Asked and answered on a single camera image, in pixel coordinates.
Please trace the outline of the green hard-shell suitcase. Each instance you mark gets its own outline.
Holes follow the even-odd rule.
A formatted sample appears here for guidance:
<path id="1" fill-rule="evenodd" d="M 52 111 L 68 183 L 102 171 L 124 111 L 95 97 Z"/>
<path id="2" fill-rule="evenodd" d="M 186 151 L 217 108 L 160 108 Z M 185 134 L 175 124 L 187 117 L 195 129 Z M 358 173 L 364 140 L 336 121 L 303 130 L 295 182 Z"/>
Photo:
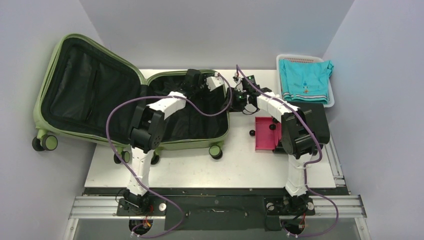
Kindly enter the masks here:
<path id="1" fill-rule="evenodd" d="M 151 77 L 81 34 L 66 35 L 55 47 L 33 119 L 37 134 L 32 148 L 53 151 L 58 135 L 106 145 L 112 142 L 120 157 L 129 160 L 129 128 L 137 104 L 156 102 L 178 90 L 187 70 L 165 71 Z M 221 147 L 229 131 L 228 102 L 224 85 L 197 97 L 165 120 L 162 149 L 183 150 Z"/>

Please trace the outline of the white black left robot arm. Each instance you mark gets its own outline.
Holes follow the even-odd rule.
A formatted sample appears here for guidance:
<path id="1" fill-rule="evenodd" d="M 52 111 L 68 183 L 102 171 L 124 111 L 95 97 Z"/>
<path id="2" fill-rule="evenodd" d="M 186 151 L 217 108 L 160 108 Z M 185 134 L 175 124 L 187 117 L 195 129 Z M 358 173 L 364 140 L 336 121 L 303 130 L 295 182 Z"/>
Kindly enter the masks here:
<path id="1" fill-rule="evenodd" d="M 130 121 L 128 137 L 133 148 L 143 150 L 144 154 L 153 153 L 160 145 L 166 131 L 166 119 L 182 110 L 187 100 L 201 92 L 209 91 L 207 76 L 200 70 L 188 69 L 179 89 L 170 91 L 166 96 L 160 96 L 156 102 L 147 103 L 140 100 L 136 105 Z M 150 164 L 138 163 L 123 196 L 129 202 L 129 208 L 136 215 L 143 215 L 149 209 L 149 172 Z"/>

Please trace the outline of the black and pink storage organizer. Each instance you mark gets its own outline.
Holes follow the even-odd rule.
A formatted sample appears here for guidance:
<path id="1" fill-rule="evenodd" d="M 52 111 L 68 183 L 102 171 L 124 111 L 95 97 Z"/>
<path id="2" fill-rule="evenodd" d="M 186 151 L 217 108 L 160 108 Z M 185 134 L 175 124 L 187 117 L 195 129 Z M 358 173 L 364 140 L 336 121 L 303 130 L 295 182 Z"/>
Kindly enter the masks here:
<path id="1" fill-rule="evenodd" d="M 330 129 L 325 108 L 321 103 L 293 102 L 299 107 L 299 115 L 309 127 L 322 148 L 330 141 Z M 255 137 L 256 150 L 285 153 L 297 159 L 304 154 L 316 155 L 318 148 L 311 135 L 293 113 L 286 113 L 277 120 L 274 117 L 256 117 L 255 129 L 249 132 Z"/>

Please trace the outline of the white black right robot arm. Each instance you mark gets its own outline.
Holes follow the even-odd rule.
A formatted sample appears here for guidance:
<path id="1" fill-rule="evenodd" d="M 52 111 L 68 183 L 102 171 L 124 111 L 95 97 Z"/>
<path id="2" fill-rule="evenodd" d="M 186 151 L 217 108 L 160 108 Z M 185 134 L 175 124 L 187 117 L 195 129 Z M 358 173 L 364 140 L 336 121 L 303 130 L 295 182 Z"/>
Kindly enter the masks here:
<path id="1" fill-rule="evenodd" d="M 241 87 L 228 90 L 232 95 L 231 111 L 241 112 L 250 104 L 267 112 L 280 125 L 278 145 L 289 156 L 284 187 L 289 195 L 282 199 L 282 207 L 294 214 L 302 207 L 300 197 L 310 193 L 307 167 L 323 158 L 322 148 L 330 140 L 325 108 L 320 103 L 287 102 L 269 88 L 261 88 L 253 75 L 235 74 L 233 80 Z"/>

